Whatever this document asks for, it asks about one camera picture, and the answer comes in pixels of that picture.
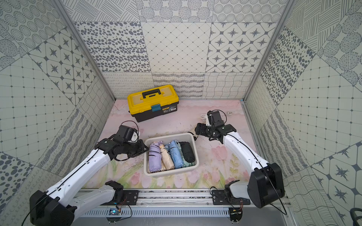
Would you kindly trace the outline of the lavender umbrella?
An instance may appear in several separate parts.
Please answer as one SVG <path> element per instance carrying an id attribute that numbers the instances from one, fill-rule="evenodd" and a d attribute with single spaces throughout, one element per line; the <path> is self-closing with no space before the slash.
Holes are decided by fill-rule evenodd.
<path id="1" fill-rule="evenodd" d="M 160 172 L 162 169 L 162 154 L 160 143 L 154 142 L 149 147 L 149 171 L 151 173 Z"/>

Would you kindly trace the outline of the white plastic storage box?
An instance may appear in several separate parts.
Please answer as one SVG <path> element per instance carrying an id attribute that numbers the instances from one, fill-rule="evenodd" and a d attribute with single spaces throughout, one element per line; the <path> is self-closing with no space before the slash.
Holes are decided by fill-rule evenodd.
<path id="1" fill-rule="evenodd" d="M 144 174 L 148 177 L 163 177 L 163 176 L 169 176 L 173 174 L 179 174 L 184 173 L 187 171 L 195 170 L 199 167 L 199 156 L 197 153 L 197 148 L 194 140 L 194 136 L 190 133 L 182 133 L 182 134 L 173 134 L 173 135 L 167 135 L 167 136 L 161 136 L 161 137 L 152 137 L 144 141 L 145 146 L 149 147 L 151 143 L 157 142 L 157 141 L 163 141 L 166 144 L 170 143 L 173 140 L 181 141 L 181 142 L 188 142 L 193 150 L 193 153 L 195 155 L 195 165 L 186 167 L 186 168 L 180 168 L 180 169 L 174 169 L 174 170 L 166 170 L 166 171 L 160 171 L 151 173 L 149 171 L 149 157 L 148 153 L 144 154 Z"/>

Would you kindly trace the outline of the black umbrella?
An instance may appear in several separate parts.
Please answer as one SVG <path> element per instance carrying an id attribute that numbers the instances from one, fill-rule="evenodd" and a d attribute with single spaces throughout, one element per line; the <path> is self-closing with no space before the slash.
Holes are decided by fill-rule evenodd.
<path id="1" fill-rule="evenodd" d="M 189 142 L 181 142 L 181 149 L 184 156 L 184 159 L 188 163 L 195 162 L 195 154 Z"/>

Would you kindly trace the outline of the small beige umbrella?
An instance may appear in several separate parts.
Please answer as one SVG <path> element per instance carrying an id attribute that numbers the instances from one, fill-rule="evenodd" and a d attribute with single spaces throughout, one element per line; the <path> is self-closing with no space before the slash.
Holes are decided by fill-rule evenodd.
<path id="1" fill-rule="evenodd" d="M 159 144 L 160 152 L 161 152 L 161 171 L 168 171 L 175 169 L 174 163 L 172 161 L 172 158 L 170 154 L 168 153 L 168 150 L 166 149 L 165 145 L 163 143 Z"/>

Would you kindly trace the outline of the small pale blue umbrella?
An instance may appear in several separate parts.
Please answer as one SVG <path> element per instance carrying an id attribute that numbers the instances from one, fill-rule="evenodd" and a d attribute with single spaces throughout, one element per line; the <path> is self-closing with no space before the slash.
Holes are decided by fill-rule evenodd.
<path id="1" fill-rule="evenodd" d="M 178 141 L 172 140 L 168 145 L 166 145 L 166 148 L 174 163 L 175 169 L 180 169 L 183 168 L 183 160 L 177 144 Z"/>

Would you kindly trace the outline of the mint green umbrella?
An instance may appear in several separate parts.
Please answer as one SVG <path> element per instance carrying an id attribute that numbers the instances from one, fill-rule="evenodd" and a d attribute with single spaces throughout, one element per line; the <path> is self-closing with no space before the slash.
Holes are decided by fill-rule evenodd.
<path id="1" fill-rule="evenodd" d="M 187 162 L 186 160 L 183 160 L 183 167 L 186 168 L 186 167 L 190 167 L 190 166 L 194 166 L 195 163 L 189 163 Z"/>

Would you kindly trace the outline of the cream umbrella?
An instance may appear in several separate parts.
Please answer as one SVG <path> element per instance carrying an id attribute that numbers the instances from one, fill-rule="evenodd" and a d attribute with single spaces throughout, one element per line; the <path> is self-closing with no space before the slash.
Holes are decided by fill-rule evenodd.
<path id="1" fill-rule="evenodd" d="M 190 133 L 193 136 L 194 141 L 196 141 L 199 137 L 195 132 L 195 128 L 189 130 L 188 133 Z"/>

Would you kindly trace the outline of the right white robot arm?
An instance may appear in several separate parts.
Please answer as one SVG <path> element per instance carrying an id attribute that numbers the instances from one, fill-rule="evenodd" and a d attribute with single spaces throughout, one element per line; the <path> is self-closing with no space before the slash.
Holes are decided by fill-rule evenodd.
<path id="1" fill-rule="evenodd" d="M 206 113 L 206 123 L 198 123 L 196 135 L 209 141 L 219 141 L 244 164 L 249 174 L 248 184 L 238 180 L 225 185 L 224 197 L 231 203 L 235 199 L 249 199 L 257 208 L 263 208 L 285 196 L 283 175 L 280 166 L 269 163 L 257 154 L 241 138 L 237 130 L 223 120 L 221 110 Z"/>

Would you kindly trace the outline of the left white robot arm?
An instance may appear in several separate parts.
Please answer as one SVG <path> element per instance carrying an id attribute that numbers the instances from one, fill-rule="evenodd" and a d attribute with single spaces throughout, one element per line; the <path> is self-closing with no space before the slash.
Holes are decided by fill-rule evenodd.
<path id="1" fill-rule="evenodd" d="M 36 191 L 30 197 L 27 218 L 35 226 L 70 226 L 86 212 L 111 203 L 119 211 L 126 203 L 124 187 L 116 181 L 108 181 L 101 188 L 82 195 L 75 195 L 102 167 L 118 161 L 118 155 L 135 158 L 149 150 L 139 138 L 137 128 L 120 125 L 116 134 L 99 141 L 91 153 L 70 173 L 47 191 Z"/>

